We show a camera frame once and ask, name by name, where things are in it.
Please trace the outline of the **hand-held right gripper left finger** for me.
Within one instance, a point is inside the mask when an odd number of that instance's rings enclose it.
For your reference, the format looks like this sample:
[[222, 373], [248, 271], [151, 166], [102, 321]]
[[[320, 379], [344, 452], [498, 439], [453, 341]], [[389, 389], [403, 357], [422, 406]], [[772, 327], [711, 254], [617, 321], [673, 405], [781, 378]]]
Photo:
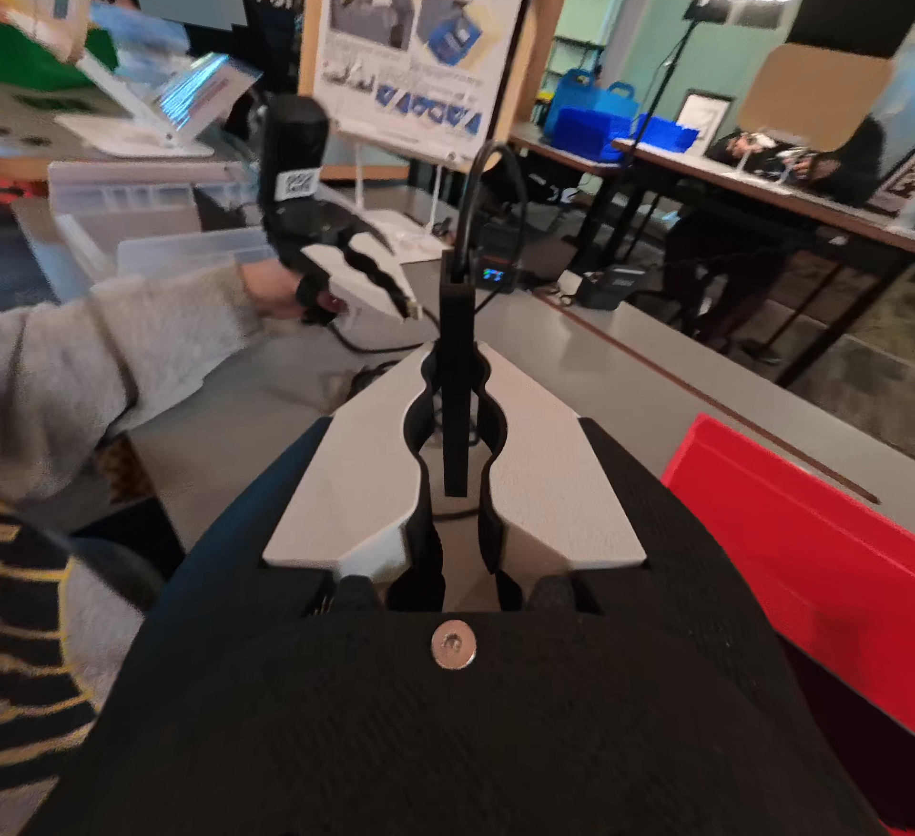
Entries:
[[271, 567], [368, 577], [440, 573], [440, 539], [422, 450], [436, 429], [431, 343], [331, 418], [263, 552]]

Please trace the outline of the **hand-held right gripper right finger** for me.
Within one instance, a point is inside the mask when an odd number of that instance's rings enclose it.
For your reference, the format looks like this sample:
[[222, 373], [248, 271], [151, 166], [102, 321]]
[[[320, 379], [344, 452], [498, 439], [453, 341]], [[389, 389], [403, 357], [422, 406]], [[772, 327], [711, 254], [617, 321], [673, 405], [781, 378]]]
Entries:
[[479, 343], [476, 426], [482, 468], [478, 545], [499, 601], [523, 601], [542, 579], [630, 569], [647, 554], [583, 420], [519, 367]]

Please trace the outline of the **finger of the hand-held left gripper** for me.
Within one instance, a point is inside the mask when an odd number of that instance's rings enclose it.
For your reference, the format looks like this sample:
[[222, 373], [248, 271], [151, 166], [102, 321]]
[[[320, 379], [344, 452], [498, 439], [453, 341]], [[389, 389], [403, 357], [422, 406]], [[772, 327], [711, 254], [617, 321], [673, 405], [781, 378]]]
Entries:
[[384, 235], [353, 233], [345, 247], [345, 261], [386, 293], [399, 316], [421, 315], [421, 304]]
[[303, 284], [341, 300], [351, 313], [372, 309], [382, 316], [411, 319], [411, 295], [372, 256], [351, 248], [305, 246], [301, 249]]

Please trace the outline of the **black usb hub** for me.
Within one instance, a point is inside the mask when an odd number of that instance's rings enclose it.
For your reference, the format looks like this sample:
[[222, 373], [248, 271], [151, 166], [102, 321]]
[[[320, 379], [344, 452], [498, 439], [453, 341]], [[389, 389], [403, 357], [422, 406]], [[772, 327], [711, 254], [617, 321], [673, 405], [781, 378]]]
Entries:
[[437, 381], [441, 396], [444, 492], [464, 498], [468, 492], [471, 394], [476, 374], [476, 288], [465, 270], [456, 270], [456, 252], [441, 261]]

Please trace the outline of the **clear plastic bin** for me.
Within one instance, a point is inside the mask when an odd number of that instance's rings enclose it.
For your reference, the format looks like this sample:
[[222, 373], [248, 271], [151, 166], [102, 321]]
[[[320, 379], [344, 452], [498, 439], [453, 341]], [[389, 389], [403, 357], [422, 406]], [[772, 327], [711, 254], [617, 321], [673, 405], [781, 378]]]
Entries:
[[46, 197], [12, 204], [61, 303], [120, 277], [168, 277], [275, 257], [244, 163], [53, 163]]

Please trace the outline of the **person's left forearm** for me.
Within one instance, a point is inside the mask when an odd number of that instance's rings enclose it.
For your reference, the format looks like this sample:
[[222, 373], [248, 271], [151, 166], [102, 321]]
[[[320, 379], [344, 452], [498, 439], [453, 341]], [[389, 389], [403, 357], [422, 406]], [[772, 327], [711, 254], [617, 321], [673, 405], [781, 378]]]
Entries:
[[96, 284], [1, 317], [1, 489], [48, 501], [99, 447], [195, 393], [262, 328], [238, 265]]

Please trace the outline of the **person's left hand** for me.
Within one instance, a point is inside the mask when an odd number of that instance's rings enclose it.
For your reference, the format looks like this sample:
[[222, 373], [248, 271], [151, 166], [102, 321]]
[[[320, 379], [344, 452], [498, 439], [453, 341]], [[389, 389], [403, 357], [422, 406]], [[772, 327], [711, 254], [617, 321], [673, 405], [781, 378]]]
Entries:
[[302, 304], [296, 295], [301, 276], [276, 258], [244, 263], [238, 272], [262, 318], [326, 324], [348, 312], [348, 305], [329, 291], [320, 291], [312, 303]]

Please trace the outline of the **white board stand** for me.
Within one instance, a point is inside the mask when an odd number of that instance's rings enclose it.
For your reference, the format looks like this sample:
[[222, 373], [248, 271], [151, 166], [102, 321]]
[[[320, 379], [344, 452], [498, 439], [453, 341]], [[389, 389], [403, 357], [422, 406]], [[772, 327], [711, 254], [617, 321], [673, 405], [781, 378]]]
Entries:
[[331, 135], [321, 168], [325, 194], [385, 237], [399, 263], [441, 257], [457, 218], [448, 168]]

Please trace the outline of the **charger case with display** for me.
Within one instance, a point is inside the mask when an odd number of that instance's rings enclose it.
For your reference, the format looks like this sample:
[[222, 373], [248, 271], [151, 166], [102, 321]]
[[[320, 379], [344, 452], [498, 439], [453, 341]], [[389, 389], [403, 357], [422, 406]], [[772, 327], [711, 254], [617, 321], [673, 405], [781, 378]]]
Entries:
[[497, 294], [516, 290], [525, 227], [523, 221], [509, 218], [491, 219], [479, 228], [472, 256], [474, 283], [478, 290]]

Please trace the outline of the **clear tilted stand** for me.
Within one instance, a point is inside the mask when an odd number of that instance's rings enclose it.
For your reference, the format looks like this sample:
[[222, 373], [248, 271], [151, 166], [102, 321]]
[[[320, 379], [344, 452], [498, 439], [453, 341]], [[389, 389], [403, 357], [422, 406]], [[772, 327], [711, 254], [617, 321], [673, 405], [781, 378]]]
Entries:
[[65, 112], [54, 120], [99, 152], [126, 159], [212, 156], [212, 147], [198, 141], [201, 133], [226, 120], [239, 98], [263, 75], [228, 54], [210, 52], [169, 77], [162, 87], [140, 93], [92, 54], [76, 65], [126, 115]]

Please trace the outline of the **wooden workbench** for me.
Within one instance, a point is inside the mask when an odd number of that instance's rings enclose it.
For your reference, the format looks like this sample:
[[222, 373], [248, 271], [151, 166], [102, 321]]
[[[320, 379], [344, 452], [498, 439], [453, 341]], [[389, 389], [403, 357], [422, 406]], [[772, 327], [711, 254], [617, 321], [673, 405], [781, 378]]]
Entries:
[[534, 181], [537, 203], [554, 205], [565, 212], [573, 206], [582, 178], [587, 175], [598, 179], [597, 193], [592, 197], [585, 218], [573, 238], [576, 250], [573, 262], [582, 264], [622, 184], [621, 166], [590, 160], [556, 148], [544, 136], [543, 130], [531, 122], [512, 125], [509, 143], [521, 150], [527, 160], [527, 172]]

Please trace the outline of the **red plastic tray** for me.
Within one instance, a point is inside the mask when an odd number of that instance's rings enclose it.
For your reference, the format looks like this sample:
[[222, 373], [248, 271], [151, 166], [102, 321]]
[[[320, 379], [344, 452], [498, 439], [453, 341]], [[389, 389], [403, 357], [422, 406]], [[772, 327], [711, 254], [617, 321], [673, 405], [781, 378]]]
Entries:
[[878, 817], [913, 834], [913, 535], [705, 415], [662, 482], [749, 585]]

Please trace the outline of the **blue plastic tray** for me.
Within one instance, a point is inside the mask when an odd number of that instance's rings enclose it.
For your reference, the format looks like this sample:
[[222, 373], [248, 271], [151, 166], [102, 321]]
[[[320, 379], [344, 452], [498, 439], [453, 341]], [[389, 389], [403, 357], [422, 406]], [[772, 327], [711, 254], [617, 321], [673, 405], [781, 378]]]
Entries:
[[564, 108], [559, 111], [552, 130], [555, 149], [594, 163], [618, 163], [623, 152], [616, 140], [634, 140], [641, 134], [641, 144], [672, 152], [685, 153], [692, 148], [700, 132], [660, 117], [639, 115], [635, 120], [598, 110]]

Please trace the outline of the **green mat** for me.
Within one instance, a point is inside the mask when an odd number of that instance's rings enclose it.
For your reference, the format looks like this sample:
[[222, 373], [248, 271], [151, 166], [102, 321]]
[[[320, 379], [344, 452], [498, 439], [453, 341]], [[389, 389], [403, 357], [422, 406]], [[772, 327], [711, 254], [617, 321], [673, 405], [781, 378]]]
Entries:
[[[105, 29], [90, 27], [85, 48], [112, 72], [120, 64], [115, 44]], [[76, 66], [62, 63], [19, 29], [5, 23], [1, 25], [1, 82], [41, 92], [91, 85]]]

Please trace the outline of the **wooden pillar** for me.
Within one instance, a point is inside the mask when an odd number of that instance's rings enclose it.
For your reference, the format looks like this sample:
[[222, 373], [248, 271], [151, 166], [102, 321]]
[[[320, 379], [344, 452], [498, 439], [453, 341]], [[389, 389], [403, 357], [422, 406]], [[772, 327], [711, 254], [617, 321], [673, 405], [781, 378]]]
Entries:
[[506, 71], [498, 117], [490, 136], [506, 143], [511, 129], [530, 120], [553, 48], [565, 0], [525, 0], [519, 17], [510, 66]]

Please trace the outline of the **small framed sign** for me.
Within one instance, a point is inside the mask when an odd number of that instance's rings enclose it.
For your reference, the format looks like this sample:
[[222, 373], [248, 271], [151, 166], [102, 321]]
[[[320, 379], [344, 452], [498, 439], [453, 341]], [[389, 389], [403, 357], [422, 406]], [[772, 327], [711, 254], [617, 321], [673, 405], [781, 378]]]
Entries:
[[731, 96], [690, 88], [674, 120], [681, 127], [697, 130], [700, 138], [712, 141], [733, 103]]

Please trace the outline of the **wooden desk black legs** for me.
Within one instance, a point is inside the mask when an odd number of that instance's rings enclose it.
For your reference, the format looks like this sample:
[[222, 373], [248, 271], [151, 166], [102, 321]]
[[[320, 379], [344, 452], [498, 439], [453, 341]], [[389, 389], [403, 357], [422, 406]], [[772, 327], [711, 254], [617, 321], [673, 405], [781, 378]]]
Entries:
[[702, 156], [671, 153], [650, 145], [616, 140], [629, 161], [604, 187], [614, 197], [621, 186], [632, 191], [600, 255], [614, 264], [646, 194], [695, 210], [727, 216], [739, 225], [778, 238], [784, 247], [808, 251], [835, 265], [867, 274], [875, 282], [824, 327], [775, 379], [791, 388], [913, 267], [913, 235], [895, 232], [878, 214], [746, 175]]

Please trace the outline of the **clear acrylic fixture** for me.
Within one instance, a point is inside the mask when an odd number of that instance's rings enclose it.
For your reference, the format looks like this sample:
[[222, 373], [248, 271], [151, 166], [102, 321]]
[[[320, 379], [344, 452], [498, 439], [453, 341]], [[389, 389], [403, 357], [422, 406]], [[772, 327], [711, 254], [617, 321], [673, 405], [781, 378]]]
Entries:
[[820, 155], [809, 148], [764, 133], [736, 132], [728, 136], [725, 146], [738, 172], [782, 185], [805, 184], [820, 161]]

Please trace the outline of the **framed marker sign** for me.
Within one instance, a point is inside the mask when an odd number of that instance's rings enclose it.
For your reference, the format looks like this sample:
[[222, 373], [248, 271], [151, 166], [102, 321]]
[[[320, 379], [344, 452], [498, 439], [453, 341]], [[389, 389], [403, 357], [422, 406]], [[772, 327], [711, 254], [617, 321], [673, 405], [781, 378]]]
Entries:
[[914, 151], [902, 160], [880, 184], [866, 208], [895, 217], [914, 197]]

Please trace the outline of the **black hanging panel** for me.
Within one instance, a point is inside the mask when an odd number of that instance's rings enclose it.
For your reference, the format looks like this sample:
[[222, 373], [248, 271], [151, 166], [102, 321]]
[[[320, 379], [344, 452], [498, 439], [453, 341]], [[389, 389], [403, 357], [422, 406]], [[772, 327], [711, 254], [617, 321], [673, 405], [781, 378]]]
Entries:
[[914, 21], [914, 0], [800, 0], [785, 43], [890, 59]]

